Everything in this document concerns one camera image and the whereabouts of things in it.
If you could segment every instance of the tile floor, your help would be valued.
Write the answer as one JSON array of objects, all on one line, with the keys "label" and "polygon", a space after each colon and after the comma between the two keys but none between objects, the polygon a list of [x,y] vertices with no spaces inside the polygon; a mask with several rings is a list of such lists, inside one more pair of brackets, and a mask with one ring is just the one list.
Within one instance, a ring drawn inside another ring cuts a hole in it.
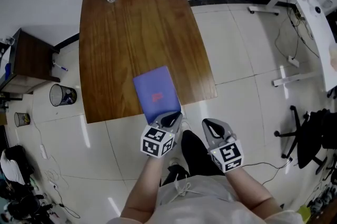
[{"label": "tile floor", "polygon": [[[284,59],[294,55],[297,36],[286,19],[285,8],[280,16],[250,14],[247,5],[211,5],[192,7],[210,60],[218,98],[185,105],[184,111],[193,131],[206,143],[201,120],[218,118],[230,124],[240,138],[245,163],[267,161],[282,166],[280,158],[287,140],[275,138],[275,130],[288,132],[294,127],[289,110],[296,105],[300,114],[307,110],[329,108],[334,102],[326,98],[321,78],[307,79],[274,88],[273,79],[318,67],[318,60],[300,42],[296,69]],[[300,32],[308,45],[316,50],[305,28]],[[73,223],[106,223],[123,209],[128,193],[134,186],[146,156],[139,151],[140,134],[146,124],[143,115],[87,124],[81,96],[78,65],[78,42],[62,49],[56,62],[69,69],[54,69],[61,84],[76,88],[78,100],[74,105],[53,107],[48,93],[53,83],[47,83],[24,95],[22,101],[9,103],[6,132],[11,146],[21,144],[36,168],[35,177],[56,201],[58,194],[48,178],[58,185],[64,203],[81,215]],[[16,128],[14,112],[33,114],[36,123]],[[40,156],[43,143],[49,159]],[[266,187],[285,204],[297,209],[305,202],[321,175],[315,176],[316,164],[300,170],[294,161],[280,170]],[[245,169],[259,182],[271,179],[276,170],[266,165]]]}]

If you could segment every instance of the small trash can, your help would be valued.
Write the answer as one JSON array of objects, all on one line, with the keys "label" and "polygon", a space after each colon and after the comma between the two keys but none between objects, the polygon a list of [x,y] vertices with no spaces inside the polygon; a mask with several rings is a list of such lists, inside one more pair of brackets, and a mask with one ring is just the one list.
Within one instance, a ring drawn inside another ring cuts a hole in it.
[{"label": "small trash can", "polygon": [[14,122],[17,127],[26,126],[31,123],[31,118],[27,113],[15,113]]},{"label": "small trash can", "polygon": [[77,100],[77,93],[71,87],[60,86],[55,84],[49,92],[49,99],[53,106],[74,104]]}]

